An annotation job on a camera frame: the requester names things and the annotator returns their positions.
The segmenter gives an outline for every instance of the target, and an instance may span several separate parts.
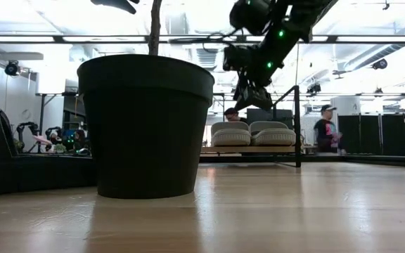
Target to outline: tree trunk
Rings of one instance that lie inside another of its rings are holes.
[[[154,0],[151,8],[151,33],[148,41],[149,54],[157,56],[159,54],[160,39],[160,6],[162,0]]]

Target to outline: white wall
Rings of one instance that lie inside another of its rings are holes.
[[[0,109],[9,118],[13,131],[19,123],[39,122],[40,97],[35,96],[36,84],[24,77],[8,77],[0,67]],[[35,141],[28,129],[23,133],[25,146],[30,148]]]
[[[332,122],[337,125],[337,129],[339,127],[338,116],[358,115],[361,112],[360,97],[358,96],[340,96],[331,98],[330,104],[337,108],[332,117]]]

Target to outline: man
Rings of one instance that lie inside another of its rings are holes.
[[[337,108],[332,105],[323,105],[322,118],[314,126],[319,154],[338,154],[342,134],[337,132],[335,124],[331,122],[334,110]]]
[[[226,110],[224,112],[224,116],[229,122],[244,122],[246,124],[248,123],[245,118],[238,116],[238,112],[234,108],[229,108],[228,110]]]

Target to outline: plant pot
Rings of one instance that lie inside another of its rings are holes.
[[[182,60],[149,55],[95,58],[77,74],[98,194],[148,199],[191,193],[213,76]]]

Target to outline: cap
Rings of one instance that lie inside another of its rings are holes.
[[[238,113],[238,111],[236,110],[236,109],[234,109],[234,108],[229,108],[228,110],[225,110],[224,111],[224,116],[226,116],[226,115],[232,115],[232,114],[237,114]]]
[[[321,112],[324,112],[327,110],[337,110],[337,108],[333,107],[332,105],[323,105],[323,107],[321,107]]]

